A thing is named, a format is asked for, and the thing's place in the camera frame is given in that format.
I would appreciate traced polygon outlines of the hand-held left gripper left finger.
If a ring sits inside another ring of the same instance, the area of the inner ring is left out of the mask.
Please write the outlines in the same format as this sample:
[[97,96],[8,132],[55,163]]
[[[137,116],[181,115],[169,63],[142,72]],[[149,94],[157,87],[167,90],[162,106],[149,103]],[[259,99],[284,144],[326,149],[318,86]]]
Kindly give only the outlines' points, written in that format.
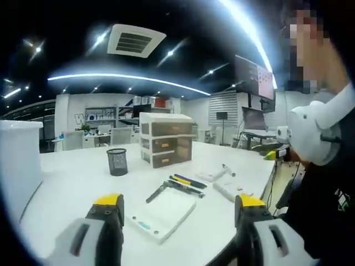
[[59,234],[47,265],[121,265],[123,227],[124,196],[98,198],[84,218]]

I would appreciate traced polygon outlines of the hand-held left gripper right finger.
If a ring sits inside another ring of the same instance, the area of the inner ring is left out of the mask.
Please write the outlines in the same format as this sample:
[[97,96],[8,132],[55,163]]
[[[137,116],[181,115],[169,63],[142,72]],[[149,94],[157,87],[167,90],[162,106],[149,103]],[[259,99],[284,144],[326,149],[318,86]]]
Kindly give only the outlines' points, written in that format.
[[235,197],[237,265],[302,265],[303,240],[254,196]]

